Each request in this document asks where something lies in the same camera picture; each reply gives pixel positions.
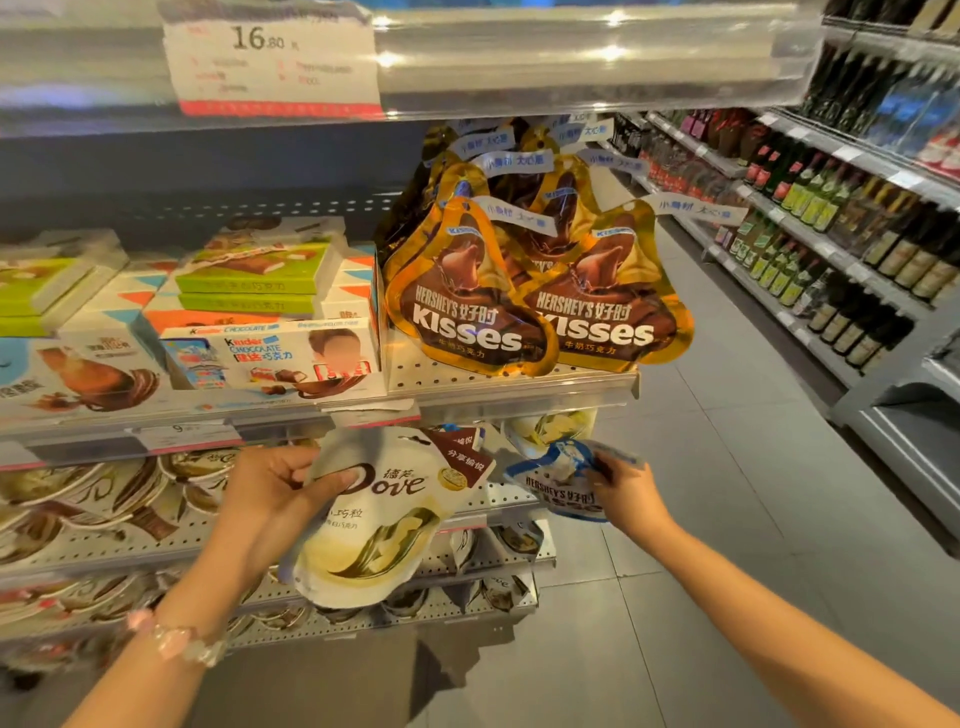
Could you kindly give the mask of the person's right hand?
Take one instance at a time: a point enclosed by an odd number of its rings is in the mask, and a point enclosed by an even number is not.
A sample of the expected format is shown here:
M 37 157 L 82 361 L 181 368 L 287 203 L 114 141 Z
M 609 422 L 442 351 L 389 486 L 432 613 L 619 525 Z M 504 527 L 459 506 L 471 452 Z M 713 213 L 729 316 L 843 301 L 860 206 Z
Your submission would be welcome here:
M 599 450 L 596 454 L 613 452 Z M 591 477 L 591 488 L 606 519 L 644 552 L 659 558 L 668 538 L 678 531 L 678 525 L 661 497 L 650 465 L 643 460 L 629 462 L 629 480 L 609 484 L 598 472 Z

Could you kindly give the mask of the person's left hand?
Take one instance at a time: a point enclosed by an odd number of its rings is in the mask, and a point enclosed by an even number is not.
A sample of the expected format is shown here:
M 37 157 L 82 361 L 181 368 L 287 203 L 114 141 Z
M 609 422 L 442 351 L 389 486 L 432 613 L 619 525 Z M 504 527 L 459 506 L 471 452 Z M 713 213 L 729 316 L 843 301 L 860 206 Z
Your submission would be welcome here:
M 306 531 L 327 504 L 299 504 L 315 446 L 248 447 L 236 457 L 221 509 L 198 563 L 239 586 L 248 586 Z

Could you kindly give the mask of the blue white drop-shaped pouch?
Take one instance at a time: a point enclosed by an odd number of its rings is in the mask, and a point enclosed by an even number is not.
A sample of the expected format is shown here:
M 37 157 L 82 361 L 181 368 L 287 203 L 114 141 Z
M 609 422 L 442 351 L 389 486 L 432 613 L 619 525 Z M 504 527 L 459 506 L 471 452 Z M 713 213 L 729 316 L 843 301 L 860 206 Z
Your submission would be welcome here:
M 603 524 L 608 519 L 592 480 L 599 476 L 611 480 L 613 472 L 597 459 L 598 454 L 638 468 L 646 464 L 639 456 L 594 440 L 561 439 L 551 443 L 545 454 L 505 467 L 504 478 L 529 491 L 553 514 Z

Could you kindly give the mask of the white cream chocolate pouch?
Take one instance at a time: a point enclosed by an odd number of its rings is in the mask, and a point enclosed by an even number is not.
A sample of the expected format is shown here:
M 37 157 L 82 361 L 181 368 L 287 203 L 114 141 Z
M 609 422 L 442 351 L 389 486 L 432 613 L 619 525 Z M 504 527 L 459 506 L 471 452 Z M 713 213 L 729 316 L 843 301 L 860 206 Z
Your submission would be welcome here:
M 482 426 L 337 428 L 318 442 L 314 481 L 348 486 L 283 557 L 280 580 L 326 609 L 376 604 L 414 576 L 441 523 L 496 465 Z

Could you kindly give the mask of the grey perforated store shelf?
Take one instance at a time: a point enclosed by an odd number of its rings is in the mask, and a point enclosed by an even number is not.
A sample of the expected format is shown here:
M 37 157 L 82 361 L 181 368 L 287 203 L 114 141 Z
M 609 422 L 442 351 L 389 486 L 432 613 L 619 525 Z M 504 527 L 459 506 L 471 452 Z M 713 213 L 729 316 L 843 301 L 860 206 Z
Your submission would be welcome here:
M 638 371 L 606 372 L 558 365 L 542 377 L 487 377 L 423 355 L 391 329 L 383 346 L 387 394 L 338 404 L 297 394 L 172 392 L 162 409 L 125 410 L 103 418 L 41 419 L 0 426 L 0 472 L 60 467 L 151 455 L 127 429 L 224 420 L 243 445 L 314 438 L 333 428 L 424 426 L 499 421 L 550 412 L 623 406 L 641 392 Z M 174 408 L 173 396 L 179 396 Z

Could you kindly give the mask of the white chocolate box with face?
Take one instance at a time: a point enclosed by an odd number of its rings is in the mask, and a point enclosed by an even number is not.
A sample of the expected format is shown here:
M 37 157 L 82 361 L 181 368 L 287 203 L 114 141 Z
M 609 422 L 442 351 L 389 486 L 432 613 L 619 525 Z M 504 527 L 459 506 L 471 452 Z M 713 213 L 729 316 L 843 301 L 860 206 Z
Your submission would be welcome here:
M 197 389 L 336 405 L 387 394 L 371 318 L 181 326 L 160 342 Z

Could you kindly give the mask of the small white shelf label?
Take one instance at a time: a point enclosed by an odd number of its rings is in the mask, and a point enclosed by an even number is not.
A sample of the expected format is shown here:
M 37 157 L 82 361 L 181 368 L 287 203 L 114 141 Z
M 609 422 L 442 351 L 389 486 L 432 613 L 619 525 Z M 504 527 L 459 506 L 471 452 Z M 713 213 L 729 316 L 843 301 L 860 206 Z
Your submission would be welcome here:
M 244 444 L 236 428 L 223 419 L 135 427 L 128 428 L 126 432 L 151 455 L 171 455 Z

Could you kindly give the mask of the white box with coloured triangles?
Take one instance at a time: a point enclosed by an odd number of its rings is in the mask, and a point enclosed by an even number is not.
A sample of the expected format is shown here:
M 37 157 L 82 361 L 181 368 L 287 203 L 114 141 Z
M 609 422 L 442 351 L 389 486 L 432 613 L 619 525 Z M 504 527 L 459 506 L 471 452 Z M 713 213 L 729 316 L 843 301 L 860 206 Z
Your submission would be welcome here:
M 57 331 L 78 354 L 162 359 L 162 346 L 143 310 L 177 267 L 174 259 L 136 260 L 90 298 Z
M 330 246 L 321 267 L 316 312 L 324 319 L 378 321 L 378 263 L 372 244 Z

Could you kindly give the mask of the thick green chocolate box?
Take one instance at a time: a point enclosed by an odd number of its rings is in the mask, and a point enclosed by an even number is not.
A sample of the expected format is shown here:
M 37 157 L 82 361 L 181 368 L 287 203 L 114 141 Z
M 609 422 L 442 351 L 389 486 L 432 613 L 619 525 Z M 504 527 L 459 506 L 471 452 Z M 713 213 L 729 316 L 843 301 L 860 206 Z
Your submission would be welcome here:
M 173 278 L 181 293 L 315 294 L 329 249 L 326 242 L 203 249 Z

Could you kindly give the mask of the row of white brown pouches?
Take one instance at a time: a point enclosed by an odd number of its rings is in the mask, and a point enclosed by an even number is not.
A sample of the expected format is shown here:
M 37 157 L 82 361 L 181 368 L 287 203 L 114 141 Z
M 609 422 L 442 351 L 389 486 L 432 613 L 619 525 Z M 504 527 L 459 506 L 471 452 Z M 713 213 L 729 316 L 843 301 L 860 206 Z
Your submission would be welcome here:
M 97 464 L 0 472 L 0 564 L 17 563 L 61 532 L 156 542 L 199 516 L 214 516 L 241 449 L 139 456 Z

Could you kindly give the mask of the white box with brown swirl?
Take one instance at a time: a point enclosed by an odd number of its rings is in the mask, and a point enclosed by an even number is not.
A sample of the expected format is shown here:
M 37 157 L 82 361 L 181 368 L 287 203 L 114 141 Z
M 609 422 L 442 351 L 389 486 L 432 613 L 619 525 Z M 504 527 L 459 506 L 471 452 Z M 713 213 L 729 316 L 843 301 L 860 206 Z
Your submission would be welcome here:
M 0 427 L 162 409 L 169 374 L 126 330 L 0 338 Z

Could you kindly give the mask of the grey bottle shelving unit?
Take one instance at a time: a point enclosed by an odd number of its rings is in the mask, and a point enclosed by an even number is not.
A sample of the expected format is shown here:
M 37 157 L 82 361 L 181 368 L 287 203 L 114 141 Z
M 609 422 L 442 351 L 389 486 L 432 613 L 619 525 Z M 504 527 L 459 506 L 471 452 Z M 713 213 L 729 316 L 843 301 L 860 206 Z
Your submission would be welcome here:
M 859 10 L 836 9 L 824 19 L 825 44 L 853 44 L 908 53 L 960 53 L 960 5 L 947 12 L 939 28 L 923 30 L 920 19 L 908 27 L 906 19 L 884 23 L 879 15 L 868 22 Z M 810 224 L 822 208 L 846 185 L 857 187 L 869 176 L 906 189 L 919 197 L 960 212 L 960 185 L 915 162 L 881 151 L 865 142 L 820 126 L 790 110 L 803 101 L 774 106 L 740 106 L 759 116 L 774 130 L 797 138 L 823 152 L 828 166 L 806 188 L 806 205 L 789 212 L 826 242 Z M 620 115 L 614 143 L 639 155 L 651 129 L 647 113 L 678 113 L 727 108 L 649 110 Z M 702 258 L 726 274 L 789 334 L 807 355 L 832 375 L 841 394 L 827 417 L 850 431 L 897 476 L 931 513 L 932 518 L 960 541 L 960 278 L 932 309 L 918 309 L 907 297 L 902 306 L 918 311 L 913 330 L 881 363 L 861 376 L 822 341 L 813 336 L 805 319 L 753 283 L 725 249 L 718 234 L 735 226 L 717 226 L 676 218 L 676 223 L 702 249 Z

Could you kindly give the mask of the row of small red bottles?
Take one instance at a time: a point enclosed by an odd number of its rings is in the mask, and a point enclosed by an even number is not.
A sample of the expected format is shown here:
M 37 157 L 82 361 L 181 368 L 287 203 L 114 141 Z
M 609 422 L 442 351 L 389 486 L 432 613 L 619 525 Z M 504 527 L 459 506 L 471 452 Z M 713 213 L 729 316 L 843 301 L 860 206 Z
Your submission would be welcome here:
M 744 108 L 647 112 L 640 157 L 654 182 L 703 200 L 732 198 L 734 184 L 800 214 L 828 158 Z

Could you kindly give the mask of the green white-edged chocolate box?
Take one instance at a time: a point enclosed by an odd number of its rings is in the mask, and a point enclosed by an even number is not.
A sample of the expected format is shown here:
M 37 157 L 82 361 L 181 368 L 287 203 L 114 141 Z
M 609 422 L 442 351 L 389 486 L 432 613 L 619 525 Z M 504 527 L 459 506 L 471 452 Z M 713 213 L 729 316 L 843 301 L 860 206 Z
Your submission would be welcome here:
M 94 266 L 69 256 L 0 260 L 0 336 L 44 336 L 42 315 Z

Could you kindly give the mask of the row of gold-label dark bottles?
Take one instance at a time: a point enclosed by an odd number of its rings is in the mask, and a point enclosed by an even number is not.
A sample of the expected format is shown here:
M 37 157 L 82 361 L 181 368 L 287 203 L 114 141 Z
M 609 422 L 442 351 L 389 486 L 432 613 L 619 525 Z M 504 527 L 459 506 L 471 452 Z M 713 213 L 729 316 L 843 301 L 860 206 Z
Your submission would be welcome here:
M 835 356 L 866 376 L 960 279 L 960 211 L 868 176 L 810 223 L 846 260 L 827 266 L 791 309 Z

